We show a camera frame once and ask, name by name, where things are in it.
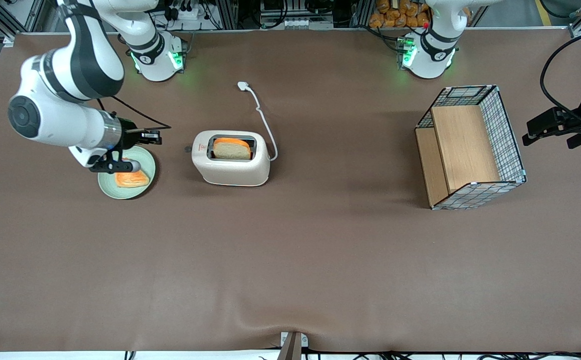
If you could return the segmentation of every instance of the green plate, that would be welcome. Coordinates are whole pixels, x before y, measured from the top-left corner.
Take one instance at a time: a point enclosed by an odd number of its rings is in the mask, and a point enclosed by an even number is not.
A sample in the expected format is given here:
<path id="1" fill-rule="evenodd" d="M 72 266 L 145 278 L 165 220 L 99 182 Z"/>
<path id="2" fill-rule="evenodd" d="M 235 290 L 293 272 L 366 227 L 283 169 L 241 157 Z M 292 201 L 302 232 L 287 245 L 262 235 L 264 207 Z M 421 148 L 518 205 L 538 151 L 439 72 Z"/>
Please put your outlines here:
<path id="1" fill-rule="evenodd" d="M 117 151 L 113 152 L 113 156 L 117 158 Z M 141 170 L 148 176 L 148 185 L 140 187 L 119 187 L 115 182 L 115 174 L 100 172 L 97 173 L 97 183 L 104 194 L 113 199 L 132 199 L 142 194 L 153 183 L 155 178 L 155 159 L 153 155 L 143 147 L 133 146 L 128 150 L 124 150 L 123 157 L 131 160 L 136 160 L 141 165 Z"/>

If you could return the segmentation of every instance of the wire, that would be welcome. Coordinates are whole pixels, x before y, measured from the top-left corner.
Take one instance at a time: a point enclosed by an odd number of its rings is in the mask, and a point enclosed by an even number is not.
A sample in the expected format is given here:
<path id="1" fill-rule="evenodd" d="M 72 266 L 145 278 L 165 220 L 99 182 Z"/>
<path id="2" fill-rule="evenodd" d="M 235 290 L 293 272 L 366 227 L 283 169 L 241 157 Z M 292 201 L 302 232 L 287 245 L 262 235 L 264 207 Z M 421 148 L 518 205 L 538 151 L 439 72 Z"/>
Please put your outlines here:
<path id="1" fill-rule="evenodd" d="M 412 27 L 410 27 L 409 25 L 406 25 L 405 27 L 409 28 L 411 32 L 414 32 L 415 34 L 417 34 L 417 35 L 419 35 L 419 36 L 422 36 L 422 35 L 424 35 L 424 34 L 425 34 L 424 32 L 422 32 L 422 33 L 419 33 L 419 32 L 417 32 L 417 31 L 415 31 L 415 29 L 414 29 L 414 28 L 412 28 Z"/>
<path id="2" fill-rule="evenodd" d="M 566 112 L 567 114 L 569 114 L 570 116 L 572 116 L 573 118 L 575 118 L 576 120 L 581 122 L 581 116 L 579 116 L 578 114 L 575 114 L 574 112 L 572 112 L 571 109 L 568 109 L 567 107 L 565 107 L 564 105 L 562 105 L 559 101 L 557 101 L 550 93 L 549 91 L 546 89 L 546 85 L 544 84 L 544 78 L 546 77 L 546 71 L 549 70 L 549 65 L 551 64 L 551 62 L 553 61 L 553 59 L 555 59 L 555 57 L 560 53 L 560 51 L 564 50 L 566 47 L 568 47 L 569 45 L 576 43 L 577 41 L 581 40 L 581 35 L 574 37 L 572 39 L 570 39 L 569 41 L 567 41 L 566 43 L 564 43 L 564 45 L 561 45 L 560 47 L 557 48 L 557 50 L 555 50 L 555 52 L 553 52 L 550 57 L 548 58 L 548 60 L 546 60 L 546 63 L 544 64 L 544 68 L 541 69 L 541 75 L 539 76 L 539 86 L 541 88 L 541 91 L 544 93 L 544 95 L 548 98 L 548 100 L 550 100 L 551 103 L 555 104 L 557 107 L 559 107 L 561 110 L 564 110 L 564 112 Z"/>
<path id="3" fill-rule="evenodd" d="M 398 50 L 398 48 L 394 47 L 393 45 L 391 45 L 391 43 L 389 43 L 389 41 L 386 39 L 386 37 L 384 37 L 384 35 L 382 35 L 382 32 L 380 32 L 380 28 L 377 28 L 377 33 L 379 34 L 379 37 L 381 38 L 381 41 L 384 42 L 384 45 L 386 45 L 387 48 L 395 51 L 396 53 L 399 53 L 400 50 Z"/>
<path id="4" fill-rule="evenodd" d="M 544 0 L 539 0 L 539 4 L 541 5 L 542 8 L 544 8 L 544 10 L 546 10 L 546 12 L 549 15 L 554 16 L 555 18 L 560 18 L 560 19 L 568 19 L 568 18 L 570 18 L 570 16 L 568 14 L 558 14 L 558 13 L 554 13 L 553 11 L 551 11 L 551 9 L 549 9 L 548 7 L 546 7 L 546 4 L 544 3 Z"/>
<path id="5" fill-rule="evenodd" d="M 395 48 L 394 46 L 392 46 L 389 41 L 398 41 L 397 37 L 392 37 L 392 36 L 387 36 L 384 35 L 380 32 L 380 29 L 377 28 L 377 31 L 373 30 L 372 28 L 366 26 L 366 25 L 355 25 L 355 28 L 362 28 L 362 29 L 366 29 L 369 33 L 375 35 L 376 37 L 380 38 L 383 42 L 384 45 L 386 45 L 386 47 L 388 47 L 389 49 L 395 51 L 396 53 L 405 53 L 404 50 L 399 50 L 398 48 Z"/>
<path id="6" fill-rule="evenodd" d="M 379 31 L 375 31 L 375 30 L 373 30 L 373 28 L 368 27 L 366 25 L 355 25 L 355 28 L 366 29 L 366 31 L 368 31 L 369 33 L 375 35 L 376 37 L 382 37 L 382 38 L 384 38 L 386 40 L 392 40 L 392 41 L 397 41 L 398 40 L 398 38 L 396 38 L 396 37 L 382 35 Z"/>
<path id="7" fill-rule="evenodd" d="M 268 132 L 268 136 L 270 136 L 270 141 L 272 141 L 272 147 L 275 149 L 275 156 L 273 156 L 270 159 L 270 161 L 274 161 L 275 159 L 277 159 L 277 155 L 279 155 L 279 152 L 277 151 L 277 143 L 275 143 L 275 138 L 273 137 L 273 133 L 271 132 L 271 128 L 268 127 L 268 123 L 266 122 L 266 117 L 264 117 L 264 113 L 262 112 L 262 109 L 260 108 L 260 105 L 259 105 L 259 99 L 257 98 L 257 95 L 255 94 L 253 89 L 251 89 L 250 86 L 247 86 L 245 90 L 252 94 L 252 97 L 254 98 L 255 104 L 257 104 L 257 107 L 255 110 L 257 110 L 257 112 L 259 112 L 259 115 L 261 116 L 261 121 L 263 121 L 263 125 L 266 127 L 266 131 Z"/>
<path id="8" fill-rule="evenodd" d="M 217 23 L 217 21 L 215 21 L 215 17 L 213 16 L 213 12 L 211 12 L 211 7 L 208 5 L 208 2 L 206 2 L 206 1 L 207 0 L 200 0 L 199 4 L 204 9 L 204 12 L 208 15 L 208 20 L 210 20 L 210 23 L 213 25 L 213 27 L 215 27 L 215 29 L 217 29 L 217 30 L 222 30 L 222 27 L 219 25 L 219 23 Z"/>
<path id="9" fill-rule="evenodd" d="M 192 32 L 192 35 L 190 35 L 190 41 L 188 41 L 188 46 L 186 47 L 186 55 L 188 55 L 188 53 L 191 52 L 191 50 L 193 50 L 193 40 L 195 39 L 195 31 Z"/>
<path id="10" fill-rule="evenodd" d="M 257 0 L 251 0 L 250 1 L 249 11 L 251 13 L 251 20 L 252 20 L 252 22 L 255 25 L 257 25 L 257 27 L 260 28 L 260 29 L 272 29 L 274 27 L 277 27 L 277 26 L 281 25 L 281 23 L 283 23 L 284 20 L 286 20 L 286 16 L 289 13 L 289 5 L 288 5 L 287 0 L 281 0 L 281 2 L 282 2 L 281 3 L 281 7 L 279 8 L 279 18 L 277 19 L 277 21 L 275 23 L 273 23 L 273 25 L 265 25 L 265 24 L 262 24 L 261 22 L 259 22 L 259 20 L 257 20 L 256 17 L 255 17 L 256 11 L 254 11 L 254 9 L 253 9 L 253 4 L 254 3 L 258 3 L 258 1 Z"/>
<path id="11" fill-rule="evenodd" d="M 131 105 L 128 105 L 126 102 L 124 102 L 123 100 L 121 100 L 120 98 L 118 98 L 117 96 L 111 96 L 111 98 L 117 100 L 119 103 L 121 103 L 122 105 L 124 105 L 124 107 L 127 107 L 128 109 L 131 109 L 132 111 L 136 112 L 137 114 L 140 114 L 141 116 L 145 117 L 146 119 L 153 121 L 153 123 L 157 123 L 159 125 L 161 125 L 161 127 L 147 127 L 144 130 L 165 130 L 165 129 L 172 129 L 171 125 L 167 125 L 161 121 L 157 121 L 154 118 L 148 116 L 147 114 L 144 114 L 144 112 L 141 112 L 140 110 L 135 109 L 135 107 L 132 107 Z"/>

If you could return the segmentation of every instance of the black cable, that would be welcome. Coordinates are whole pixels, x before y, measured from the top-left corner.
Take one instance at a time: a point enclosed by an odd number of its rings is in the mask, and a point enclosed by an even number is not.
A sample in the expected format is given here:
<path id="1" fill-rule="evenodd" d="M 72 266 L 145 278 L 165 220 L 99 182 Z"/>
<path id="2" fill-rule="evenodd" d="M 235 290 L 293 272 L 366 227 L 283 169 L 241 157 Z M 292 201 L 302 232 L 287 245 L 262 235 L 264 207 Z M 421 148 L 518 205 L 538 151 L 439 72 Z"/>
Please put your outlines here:
<path id="1" fill-rule="evenodd" d="M 414 32 L 415 34 L 417 34 L 419 36 L 422 36 L 424 34 L 423 32 L 422 33 L 419 33 L 417 31 L 415 31 L 415 29 L 412 28 L 412 27 L 410 27 L 409 25 L 406 25 L 405 28 L 409 28 L 411 32 Z"/>
<path id="2" fill-rule="evenodd" d="M 398 48 L 394 47 L 393 45 L 391 45 L 391 43 L 389 43 L 389 41 L 384 37 L 384 35 L 382 35 L 382 32 L 380 32 L 380 28 L 377 28 L 377 33 L 379 34 L 379 38 L 381 39 L 381 41 L 384 42 L 384 45 L 386 45 L 387 48 L 395 51 L 396 53 L 399 53 L 400 50 L 398 50 Z"/>
<path id="3" fill-rule="evenodd" d="M 574 112 L 572 112 L 571 109 L 565 107 L 559 101 L 557 101 L 549 93 L 549 91 L 546 89 L 546 86 L 544 84 L 544 78 L 546 77 L 546 71 L 549 70 L 549 65 L 551 64 L 553 59 L 555 59 L 556 55 L 558 55 L 560 53 L 560 51 L 564 50 L 569 45 L 576 43 L 577 41 L 580 41 L 580 40 L 581 40 L 581 35 L 574 37 L 574 38 L 570 39 L 569 41 L 567 41 L 564 45 L 561 45 L 560 47 L 558 47 L 557 50 L 555 50 L 555 52 L 553 52 L 550 55 L 550 57 L 548 58 L 548 60 L 546 60 L 546 63 L 544 64 L 544 68 L 541 70 L 541 75 L 539 76 L 539 86 L 541 88 L 542 93 L 544 93 L 544 95 L 548 98 L 548 100 L 550 100 L 551 103 L 555 104 L 558 108 L 563 110 L 565 113 L 569 114 L 569 116 L 572 116 L 573 118 L 575 118 L 576 120 L 581 122 L 581 116 L 579 116 L 578 114 L 575 114 Z M 542 357 L 538 357 L 538 358 L 533 358 L 531 360 L 539 360 L 541 358 Z"/>
<path id="4" fill-rule="evenodd" d="M 544 8 L 544 10 L 546 10 L 546 12 L 551 15 L 554 16 L 555 18 L 560 18 L 560 19 L 568 19 L 570 18 L 569 14 L 558 14 L 558 13 L 554 13 L 553 11 L 551 11 L 551 9 L 549 9 L 548 7 L 546 7 L 546 4 L 544 3 L 544 0 L 539 0 L 539 4 L 541 4 L 541 7 Z"/>
<path id="5" fill-rule="evenodd" d="M 165 124 L 165 123 L 163 123 L 161 121 L 157 121 L 154 118 L 148 116 L 147 114 L 144 114 L 144 112 L 141 112 L 140 110 L 135 109 L 135 107 L 132 107 L 131 105 L 128 105 L 126 102 L 124 102 L 123 100 L 121 100 L 117 96 L 111 96 L 111 98 L 117 100 L 119 103 L 121 103 L 122 105 L 124 105 L 124 107 L 127 107 L 128 109 L 131 109 L 132 111 L 136 112 L 137 114 L 140 114 L 140 116 L 143 116 L 146 119 L 148 119 L 150 121 L 153 121 L 153 123 L 157 123 L 157 124 L 159 124 L 159 125 L 162 126 L 162 127 L 147 127 L 145 130 L 165 130 L 165 129 L 171 129 L 172 128 L 171 125 L 167 125 L 167 124 Z"/>
<path id="6" fill-rule="evenodd" d="M 256 2 L 257 2 L 257 0 L 251 0 L 250 1 L 250 9 L 249 9 L 249 11 L 251 13 L 251 20 L 252 20 L 252 22 L 255 25 L 257 25 L 258 28 L 260 28 L 260 29 L 272 29 L 274 27 L 277 27 L 277 26 L 281 25 L 281 23 L 283 23 L 284 20 L 286 20 L 286 16 L 289 13 L 289 5 L 287 3 L 287 0 L 281 0 L 282 3 L 281 3 L 281 8 L 279 9 L 279 18 L 277 19 L 277 21 L 275 23 L 273 23 L 273 25 L 270 25 L 270 26 L 264 25 L 261 22 L 259 22 L 259 20 L 256 19 L 256 16 L 255 16 L 256 12 L 259 12 L 261 14 L 261 10 L 260 9 L 258 9 L 257 11 L 255 11 L 253 9 L 253 3 L 256 3 Z"/>
<path id="7" fill-rule="evenodd" d="M 387 36 L 384 35 L 380 32 L 380 29 L 377 28 L 377 31 L 373 30 L 372 28 L 366 26 L 366 25 L 355 25 L 355 28 L 362 28 L 362 29 L 366 29 L 369 33 L 375 35 L 376 37 L 380 38 L 381 41 L 384 42 L 384 45 L 386 45 L 387 48 L 395 51 L 396 53 L 405 53 L 404 50 L 399 50 L 398 48 L 394 47 L 393 45 L 391 45 L 389 43 L 389 41 L 398 41 L 397 37 L 392 37 L 392 36 Z"/>
<path id="8" fill-rule="evenodd" d="M 386 40 L 392 40 L 392 41 L 397 41 L 397 40 L 398 40 L 398 38 L 396 38 L 396 37 L 387 36 L 387 35 L 382 35 L 382 34 L 379 32 L 379 30 L 375 31 L 375 30 L 373 30 L 373 28 L 372 28 L 372 27 L 368 27 L 368 26 L 366 26 L 366 25 L 355 25 L 355 28 L 362 28 L 362 29 L 366 29 L 366 31 L 368 31 L 369 33 L 371 33 L 371 34 L 375 35 L 376 37 L 379 37 L 379 38 L 384 38 L 384 39 L 386 39 Z"/>
<path id="9" fill-rule="evenodd" d="M 219 25 L 219 23 L 215 21 L 215 17 L 211 12 L 211 7 L 208 5 L 207 0 L 199 0 L 199 4 L 201 4 L 201 7 L 204 9 L 204 12 L 208 15 L 208 20 L 210 20 L 210 23 L 213 25 L 213 27 L 215 27 L 215 29 L 217 30 L 222 30 L 222 27 Z"/>

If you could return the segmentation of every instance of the power cord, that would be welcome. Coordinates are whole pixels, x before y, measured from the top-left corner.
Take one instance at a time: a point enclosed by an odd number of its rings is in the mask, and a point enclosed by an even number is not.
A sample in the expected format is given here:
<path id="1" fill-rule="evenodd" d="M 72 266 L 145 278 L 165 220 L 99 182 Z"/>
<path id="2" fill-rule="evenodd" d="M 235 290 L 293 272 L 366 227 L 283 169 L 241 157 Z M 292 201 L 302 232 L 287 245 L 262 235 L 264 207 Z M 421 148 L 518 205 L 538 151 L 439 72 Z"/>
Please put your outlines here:
<path id="1" fill-rule="evenodd" d="M 555 18 L 560 18 L 560 19 L 568 19 L 568 18 L 570 18 L 570 16 L 567 15 L 567 14 L 558 14 L 558 13 L 554 13 L 553 11 L 551 11 L 551 9 L 549 9 L 548 7 L 546 7 L 546 4 L 544 3 L 544 0 L 539 0 L 539 4 L 541 5 L 542 8 L 544 8 L 544 10 L 546 10 L 546 12 L 549 15 L 554 16 Z"/>
<path id="2" fill-rule="evenodd" d="M 570 116 L 572 116 L 573 118 L 575 118 L 579 122 L 581 122 L 581 116 L 579 116 L 578 114 L 572 112 L 571 109 L 569 109 L 569 108 L 565 107 L 564 105 L 562 105 L 559 101 L 557 101 L 549 93 L 549 91 L 546 89 L 546 85 L 544 84 L 544 78 L 546 77 L 546 71 L 549 70 L 549 65 L 551 64 L 551 62 L 553 61 L 553 59 L 555 59 L 555 57 L 562 50 L 564 50 L 566 47 L 568 47 L 569 45 L 571 45 L 573 43 L 576 43 L 576 42 L 578 42 L 580 40 L 581 40 L 581 35 L 570 39 L 569 41 L 567 41 L 566 43 L 564 43 L 564 45 L 561 45 L 560 47 L 558 47 L 557 50 L 555 50 L 550 55 L 550 57 L 548 58 L 548 60 L 546 60 L 546 63 L 544 64 L 544 68 L 541 70 L 541 75 L 539 76 L 539 86 L 541 88 L 542 93 L 544 93 L 544 95 L 548 98 L 548 100 L 550 100 L 550 102 L 553 103 L 554 105 L 556 105 L 556 107 L 560 108 L 565 113 L 569 114 Z M 540 360 L 540 359 L 542 359 L 542 357 L 531 358 L 531 360 Z"/>
<path id="3" fill-rule="evenodd" d="M 188 55 L 188 53 L 190 53 L 191 50 L 193 50 L 193 41 L 195 40 L 195 34 L 196 31 L 193 31 L 192 35 L 190 35 L 190 41 L 188 41 L 188 46 L 186 47 L 186 55 Z"/>
<path id="4" fill-rule="evenodd" d="M 255 94 L 253 89 L 250 88 L 250 85 L 248 82 L 240 81 L 237 83 L 237 86 L 241 91 L 248 91 L 249 93 L 251 93 L 252 97 L 254 98 L 255 104 L 257 104 L 257 107 L 255 110 L 257 110 L 257 112 L 259 112 L 259 115 L 261 116 L 261 121 L 263 121 L 263 125 L 266 127 L 266 131 L 268 132 L 268 136 L 270 136 L 270 141 L 272 141 L 272 147 L 275 149 L 275 156 L 270 158 L 270 161 L 274 161 L 275 159 L 277 159 L 277 155 L 279 155 L 279 152 L 277 151 L 277 143 L 275 143 L 275 138 L 273 137 L 273 133 L 271 132 L 271 128 L 268 127 L 268 123 L 266 122 L 266 117 L 264 117 L 264 113 L 262 112 L 262 109 L 260 108 L 259 99 L 257 98 L 257 95 Z"/>
<path id="5" fill-rule="evenodd" d="M 375 35 L 376 37 L 380 38 L 383 42 L 384 45 L 386 45 L 386 47 L 388 47 L 389 49 L 395 51 L 396 53 L 405 53 L 404 50 L 399 50 L 398 48 L 395 48 L 394 46 L 392 46 L 389 41 L 398 41 L 397 37 L 393 37 L 393 36 L 387 36 L 382 34 L 382 32 L 380 32 L 380 29 L 377 28 L 377 31 L 373 30 L 373 28 L 368 27 L 366 25 L 355 25 L 355 28 L 362 28 L 362 29 L 366 29 L 366 31 L 368 31 L 369 33 Z"/>
<path id="6" fill-rule="evenodd" d="M 253 4 L 254 3 L 258 3 L 257 0 L 251 0 L 250 1 L 250 7 L 249 7 L 249 11 L 251 14 L 251 20 L 252 22 L 257 25 L 257 28 L 260 29 L 272 29 L 274 27 L 277 27 L 279 25 L 281 25 L 281 23 L 284 22 L 284 20 L 286 20 L 286 16 L 289 13 L 289 5 L 287 3 L 287 0 L 280 0 L 281 1 L 281 7 L 279 8 L 279 18 L 277 19 L 277 21 L 275 23 L 273 23 L 273 25 L 264 25 L 263 23 L 259 22 L 259 20 L 256 19 L 256 12 L 259 12 L 260 14 L 262 13 L 261 10 L 254 10 L 253 9 Z"/>
<path id="7" fill-rule="evenodd" d="M 213 25 L 213 27 L 215 27 L 217 30 L 222 30 L 222 27 L 219 25 L 219 23 L 217 23 L 215 17 L 213 16 L 213 12 L 211 12 L 211 7 L 208 5 L 207 0 L 200 0 L 199 4 L 204 9 L 206 16 L 208 16 L 207 20 L 210 20 L 210 23 Z"/>
<path id="8" fill-rule="evenodd" d="M 541 5 L 542 8 L 544 8 L 544 10 L 546 10 L 546 12 L 549 15 L 554 16 L 555 18 L 571 19 L 571 18 L 575 18 L 576 17 L 575 12 L 577 10 L 575 10 L 573 13 L 570 13 L 570 14 L 559 14 L 559 13 L 555 13 L 554 11 L 551 11 L 551 9 L 549 9 L 548 7 L 546 7 L 546 4 L 544 3 L 544 0 L 539 0 L 539 4 Z"/>
<path id="9" fill-rule="evenodd" d="M 124 107 L 127 107 L 128 109 L 131 109 L 132 111 L 136 112 L 137 114 L 140 114 L 140 116 L 145 117 L 146 119 L 153 121 L 153 123 L 159 124 L 161 125 L 161 127 L 146 127 L 143 130 L 166 130 L 166 129 L 172 129 L 171 125 L 167 125 L 161 121 L 157 121 L 154 118 L 148 116 L 147 114 L 144 114 L 144 112 L 141 112 L 140 110 L 135 109 L 135 107 L 132 107 L 131 105 L 128 105 L 126 102 L 124 102 L 124 100 L 121 100 L 121 98 L 118 98 L 117 96 L 111 96 L 111 98 L 115 99 L 117 102 L 119 102 L 120 104 L 124 105 Z"/>

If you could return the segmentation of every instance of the wooden panel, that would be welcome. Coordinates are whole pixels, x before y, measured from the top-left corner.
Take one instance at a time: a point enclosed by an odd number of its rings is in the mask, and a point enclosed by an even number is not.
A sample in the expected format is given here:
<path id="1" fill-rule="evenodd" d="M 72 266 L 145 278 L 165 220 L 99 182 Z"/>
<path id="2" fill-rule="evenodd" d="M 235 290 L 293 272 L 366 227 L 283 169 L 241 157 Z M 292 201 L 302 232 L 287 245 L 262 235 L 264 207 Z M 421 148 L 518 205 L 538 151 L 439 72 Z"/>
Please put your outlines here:
<path id="1" fill-rule="evenodd" d="M 480 107 L 437 106 L 431 111 L 448 192 L 471 182 L 499 182 Z"/>
<path id="2" fill-rule="evenodd" d="M 437 144 L 435 129 L 432 127 L 422 127 L 414 130 L 417 138 L 417 148 L 419 148 L 419 158 L 421 159 L 421 169 L 423 179 L 426 183 L 426 194 L 428 203 L 433 207 L 449 195 L 440 148 Z"/>

